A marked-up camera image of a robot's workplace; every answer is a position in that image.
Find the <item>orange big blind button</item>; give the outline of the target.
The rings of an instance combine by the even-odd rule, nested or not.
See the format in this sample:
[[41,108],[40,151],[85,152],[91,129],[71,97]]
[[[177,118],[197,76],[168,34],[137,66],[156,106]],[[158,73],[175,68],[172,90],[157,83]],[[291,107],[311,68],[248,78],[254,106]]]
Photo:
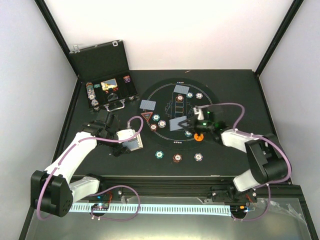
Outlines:
[[202,142],[204,140],[203,133],[195,133],[193,137],[197,142]]

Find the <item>blue backed card deck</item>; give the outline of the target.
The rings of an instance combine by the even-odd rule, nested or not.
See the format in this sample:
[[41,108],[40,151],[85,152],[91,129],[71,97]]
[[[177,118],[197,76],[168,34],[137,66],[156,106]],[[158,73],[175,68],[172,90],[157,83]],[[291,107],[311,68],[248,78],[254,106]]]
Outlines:
[[124,142],[122,145],[128,148],[131,152],[142,149],[144,147],[140,135],[129,141]]

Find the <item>blue white chips small blind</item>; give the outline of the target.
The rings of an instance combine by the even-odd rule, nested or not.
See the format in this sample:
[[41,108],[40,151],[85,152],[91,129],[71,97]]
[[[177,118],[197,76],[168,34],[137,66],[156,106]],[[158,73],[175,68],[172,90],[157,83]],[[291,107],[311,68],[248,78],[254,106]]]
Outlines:
[[203,98],[203,94],[201,92],[196,93],[195,97],[197,99],[202,99]]

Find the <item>card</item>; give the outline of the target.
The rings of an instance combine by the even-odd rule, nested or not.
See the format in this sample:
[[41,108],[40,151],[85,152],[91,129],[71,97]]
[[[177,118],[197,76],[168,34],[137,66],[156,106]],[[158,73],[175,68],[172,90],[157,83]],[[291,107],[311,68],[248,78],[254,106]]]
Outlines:
[[182,95],[187,95],[189,92],[190,87],[189,86],[185,86],[185,85],[176,85],[174,87],[173,92],[174,93],[178,93],[178,94],[182,94]]
[[181,130],[183,127],[179,126],[180,122],[183,122],[187,119],[186,116],[176,117],[169,120],[169,130],[171,132]]
[[155,101],[142,99],[139,108],[142,110],[154,111],[156,104],[157,103]]

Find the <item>blue green fifty chips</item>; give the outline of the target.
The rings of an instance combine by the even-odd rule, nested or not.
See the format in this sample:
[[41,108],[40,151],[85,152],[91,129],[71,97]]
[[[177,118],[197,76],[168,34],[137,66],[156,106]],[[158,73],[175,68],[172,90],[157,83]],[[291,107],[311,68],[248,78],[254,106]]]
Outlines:
[[193,96],[194,96],[194,94],[193,94],[192,92],[188,92],[188,93],[186,94],[186,97],[187,97],[188,99],[191,99]]

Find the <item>orange chips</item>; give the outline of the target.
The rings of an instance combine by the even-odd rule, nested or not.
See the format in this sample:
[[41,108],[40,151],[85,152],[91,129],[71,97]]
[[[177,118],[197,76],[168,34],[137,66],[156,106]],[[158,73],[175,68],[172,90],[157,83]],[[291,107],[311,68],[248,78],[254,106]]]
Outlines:
[[156,131],[157,128],[158,128],[158,125],[157,125],[157,124],[151,124],[151,125],[150,125],[150,130],[151,130],[152,132]]
[[176,102],[183,102],[184,101],[184,97],[182,95],[178,95],[176,98],[175,98],[175,101]]

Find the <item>green poker chip stack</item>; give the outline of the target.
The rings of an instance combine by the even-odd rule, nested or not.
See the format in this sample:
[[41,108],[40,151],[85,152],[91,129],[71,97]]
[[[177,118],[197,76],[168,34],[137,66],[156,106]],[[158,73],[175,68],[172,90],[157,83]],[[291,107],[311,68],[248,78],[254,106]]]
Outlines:
[[157,159],[162,159],[164,157],[164,153],[161,150],[156,151],[155,157]]

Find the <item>red triangular dealer button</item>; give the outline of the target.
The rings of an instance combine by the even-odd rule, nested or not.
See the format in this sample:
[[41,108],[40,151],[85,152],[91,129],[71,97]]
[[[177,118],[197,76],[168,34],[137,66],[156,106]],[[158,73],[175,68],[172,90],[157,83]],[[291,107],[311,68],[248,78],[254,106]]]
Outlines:
[[148,123],[150,121],[150,119],[152,118],[153,116],[153,112],[152,111],[149,111],[149,112],[142,112],[140,114],[144,119],[145,121]]

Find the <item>orange poker chip stack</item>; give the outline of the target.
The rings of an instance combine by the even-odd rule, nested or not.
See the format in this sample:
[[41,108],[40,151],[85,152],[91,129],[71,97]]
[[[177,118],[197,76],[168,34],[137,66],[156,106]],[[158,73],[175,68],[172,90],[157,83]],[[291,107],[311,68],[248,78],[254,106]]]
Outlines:
[[173,160],[173,162],[174,163],[179,163],[179,162],[181,162],[182,161],[182,155],[181,154],[175,154],[173,157],[172,157],[172,160]]

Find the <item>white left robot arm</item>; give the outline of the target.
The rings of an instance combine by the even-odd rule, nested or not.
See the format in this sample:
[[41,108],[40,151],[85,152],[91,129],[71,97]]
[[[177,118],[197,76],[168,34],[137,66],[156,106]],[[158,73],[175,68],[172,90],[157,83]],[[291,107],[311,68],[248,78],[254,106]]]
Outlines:
[[30,201],[38,219],[44,220],[42,212],[58,217],[65,216],[73,203],[92,195],[103,199],[108,192],[106,185],[98,177],[85,176],[71,182],[71,179],[86,156],[99,143],[106,144],[115,151],[126,151],[125,140],[131,139],[135,131],[131,128],[114,128],[115,116],[101,110],[95,120],[82,125],[64,152],[45,170],[36,170],[30,178]]

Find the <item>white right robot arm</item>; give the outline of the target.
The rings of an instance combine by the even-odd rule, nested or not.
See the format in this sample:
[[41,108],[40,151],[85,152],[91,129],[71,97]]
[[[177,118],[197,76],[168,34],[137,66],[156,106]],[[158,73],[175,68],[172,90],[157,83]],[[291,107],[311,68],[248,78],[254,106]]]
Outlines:
[[216,143],[246,154],[249,169],[237,175],[225,190],[232,202],[239,202],[249,190],[290,177],[291,164],[275,135],[246,133],[218,121],[209,110],[194,110],[194,116],[180,121],[179,127],[194,136],[208,134]]

